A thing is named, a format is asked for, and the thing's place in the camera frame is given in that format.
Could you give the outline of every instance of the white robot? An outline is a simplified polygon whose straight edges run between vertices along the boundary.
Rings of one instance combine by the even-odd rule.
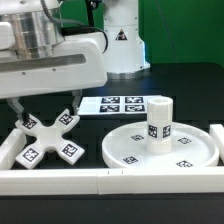
[[[18,97],[76,91],[102,86],[107,81],[102,55],[104,35],[62,35],[61,24],[73,23],[78,28],[83,24],[60,19],[59,7],[58,0],[0,0],[0,99],[7,98],[18,114],[16,127],[22,132],[16,132],[17,140],[22,133],[37,138],[16,155],[16,160],[28,169],[34,168],[45,152],[57,151],[74,164],[84,150],[61,137],[79,121],[76,105],[47,128],[32,115],[27,116]],[[10,145],[13,149],[21,144],[8,144],[9,151]]]
[[[93,8],[99,2],[89,1]],[[77,90],[103,86],[107,75],[111,79],[134,78],[137,71],[149,67],[138,35],[138,0],[105,0],[104,8],[106,35],[73,35],[70,31],[65,35],[63,23],[76,28],[83,24],[60,19],[58,0],[0,0],[0,99],[7,98],[18,114],[17,128],[37,138],[16,157],[29,169],[46,151],[57,151],[70,164],[83,154],[79,146],[61,138],[79,121]],[[27,116],[18,102],[21,96],[60,91],[78,96],[73,111],[64,111],[50,128]]]

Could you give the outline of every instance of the cable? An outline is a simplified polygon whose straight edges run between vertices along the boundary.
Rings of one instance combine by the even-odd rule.
[[[166,23],[165,16],[164,16],[163,11],[162,11],[162,9],[161,9],[159,0],[154,0],[154,2],[155,2],[155,5],[156,5],[156,7],[157,7],[157,10],[158,10],[158,13],[159,13],[159,15],[160,15],[160,18],[161,18],[161,20],[162,20],[163,26],[164,26],[164,28],[165,28],[165,30],[166,30],[167,35],[168,35],[168,38],[169,38],[169,40],[170,40],[170,44],[171,44],[171,47],[172,47],[172,50],[173,50],[173,56],[174,56],[175,62],[177,63],[176,48],[175,48],[175,45],[174,45],[174,42],[173,42],[172,35],[171,35],[171,33],[170,33],[170,30],[169,30],[169,27],[168,27],[168,25],[167,25],[167,23]]]
[[[52,23],[55,23],[55,24],[68,23],[68,24],[75,24],[75,25],[79,25],[79,26],[84,25],[84,23],[82,23],[82,22],[80,22],[80,21],[78,21],[78,20],[71,20],[71,19],[57,19],[57,18],[54,18],[54,17],[51,16],[51,14],[49,13],[45,0],[40,0],[40,2],[41,2],[41,5],[42,5],[42,8],[43,8],[43,10],[44,10],[45,15],[47,16],[47,18],[48,18]]]
[[[48,8],[47,8],[47,5],[46,5],[45,0],[40,0],[40,2],[41,2],[41,5],[42,5],[42,8],[43,8],[43,10],[44,10],[45,15],[47,16],[47,18],[48,18],[52,23],[55,23],[55,24],[69,23],[69,24],[79,25],[80,28],[82,28],[82,27],[86,27],[86,26],[84,25],[84,23],[82,23],[82,22],[80,22],[80,21],[77,21],[77,20],[57,19],[57,18],[52,17],[51,14],[49,13],[49,10],[48,10]],[[108,37],[107,37],[106,33],[105,33],[103,30],[101,30],[101,29],[99,29],[99,28],[97,28],[97,27],[89,27],[89,29],[90,29],[91,31],[99,31],[99,32],[102,32],[102,33],[103,33],[104,38],[105,38],[105,40],[106,40],[106,45],[105,45],[105,49],[104,49],[104,52],[105,52],[105,51],[107,50],[107,48],[108,48]]]
[[[90,29],[91,30],[94,30],[94,31],[99,31],[99,32],[103,33],[104,38],[106,40],[106,45],[105,45],[105,48],[104,48],[104,51],[103,51],[103,53],[105,53],[106,50],[107,50],[107,48],[108,48],[108,44],[109,44],[109,40],[108,40],[108,37],[107,37],[106,33],[103,30],[101,30],[99,28],[96,28],[96,27],[90,27]]]

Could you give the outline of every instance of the black and white pattern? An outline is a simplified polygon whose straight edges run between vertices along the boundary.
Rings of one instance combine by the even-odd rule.
[[[133,157],[133,156],[130,156],[130,157],[127,157],[125,159],[123,159],[127,164],[132,164],[132,163],[136,163],[138,162],[138,160]]]
[[[120,97],[103,97],[102,104],[119,104],[120,103]]]
[[[149,125],[148,126],[148,135],[153,138],[157,138],[157,127]]]
[[[188,138],[181,138],[181,139],[179,139],[178,140],[179,142],[181,142],[182,144],[188,144],[188,143],[190,143],[190,142],[192,142],[190,139],[188,139]]]
[[[125,112],[145,112],[144,105],[126,105]]]
[[[170,136],[171,133],[171,126],[166,126],[163,128],[163,138],[167,138]]]
[[[32,148],[29,148],[22,156],[29,162],[33,162],[33,160],[35,160],[38,155],[39,155],[38,152],[36,152]]]
[[[37,124],[37,122],[36,121],[34,121],[33,119],[29,119],[29,122],[24,122],[24,123],[22,123],[22,125],[24,126],[24,127],[26,127],[27,129],[32,129],[35,125]]]
[[[72,156],[74,156],[74,154],[77,152],[77,150],[78,150],[78,149],[77,149],[75,146],[73,146],[73,145],[71,145],[71,144],[68,144],[68,145],[65,146],[64,149],[62,149],[62,152],[63,152],[65,155],[67,155],[67,156],[69,156],[69,157],[72,157]]]
[[[120,106],[118,105],[105,105],[100,107],[100,113],[119,112]]]
[[[179,167],[191,167],[191,166],[193,166],[193,164],[189,163],[186,160],[180,161],[179,163],[177,163],[177,165]]]
[[[134,136],[131,136],[131,138],[134,139],[135,141],[140,141],[144,139],[144,137],[141,135],[134,135]]]
[[[68,125],[72,122],[73,118],[68,114],[63,114],[59,121],[65,125]]]
[[[125,97],[125,103],[144,103],[143,97]]]

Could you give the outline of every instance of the circular platform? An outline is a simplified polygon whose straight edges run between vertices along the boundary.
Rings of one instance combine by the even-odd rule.
[[[155,155],[147,150],[147,122],[111,131],[103,140],[103,159],[110,168],[180,168],[216,166],[219,150],[206,132],[172,123],[170,153]]]

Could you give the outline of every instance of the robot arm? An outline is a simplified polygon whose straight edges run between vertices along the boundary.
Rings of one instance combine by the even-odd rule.
[[[45,0],[59,17],[57,0]],[[101,33],[63,36],[39,0],[0,0],[0,98],[105,84]]]

